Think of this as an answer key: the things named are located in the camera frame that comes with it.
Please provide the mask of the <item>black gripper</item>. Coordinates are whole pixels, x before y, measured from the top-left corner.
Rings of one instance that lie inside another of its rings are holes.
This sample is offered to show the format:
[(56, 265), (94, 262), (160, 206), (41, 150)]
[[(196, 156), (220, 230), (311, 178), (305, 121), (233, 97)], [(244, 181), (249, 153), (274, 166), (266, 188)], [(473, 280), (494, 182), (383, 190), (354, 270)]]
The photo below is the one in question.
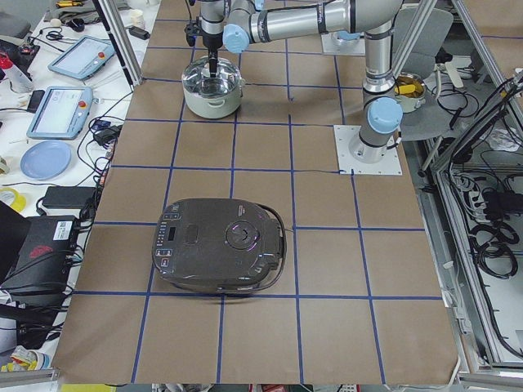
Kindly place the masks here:
[(208, 70), (209, 76), (217, 76), (217, 67), (219, 63), (218, 50), (221, 48), (221, 34), (205, 34), (203, 44), (208, 49)]

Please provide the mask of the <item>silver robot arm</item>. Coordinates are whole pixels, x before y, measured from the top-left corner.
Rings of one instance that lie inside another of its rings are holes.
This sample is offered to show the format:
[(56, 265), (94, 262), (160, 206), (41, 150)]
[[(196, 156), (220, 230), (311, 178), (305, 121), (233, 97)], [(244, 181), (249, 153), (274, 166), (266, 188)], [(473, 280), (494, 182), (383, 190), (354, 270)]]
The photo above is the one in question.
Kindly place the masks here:
[(202, 1), (199, 16), (186, 26), (186, 39), (203, 39), (210, 70), (225, 47), (239, 54), (254, 43), (336, 32), (362, 33), (365, 44), (363, 81), (366, 119), (350, 142), (351, 154), (364, 163), (381, 160), (391, 135), (398, 131), (401, 107), (394, 102), (391, 65), (393, 20), (400, 1), (319, 1), (266, 9), (262, 1)]

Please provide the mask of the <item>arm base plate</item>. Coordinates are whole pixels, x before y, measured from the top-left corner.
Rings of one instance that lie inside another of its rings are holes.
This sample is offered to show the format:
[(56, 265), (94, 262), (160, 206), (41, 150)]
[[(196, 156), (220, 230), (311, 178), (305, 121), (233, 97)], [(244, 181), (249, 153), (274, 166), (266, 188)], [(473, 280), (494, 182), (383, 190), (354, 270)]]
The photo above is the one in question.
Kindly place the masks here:
[(324, 54), (341, 56), (364, 56), (364, 35), (337, 31), (321, 35)]
[(343, 175), (401, 176), (394, 136), (385, 146), (370, 147), (360, 139), (360, 126), (334, 125), (338, 171)]

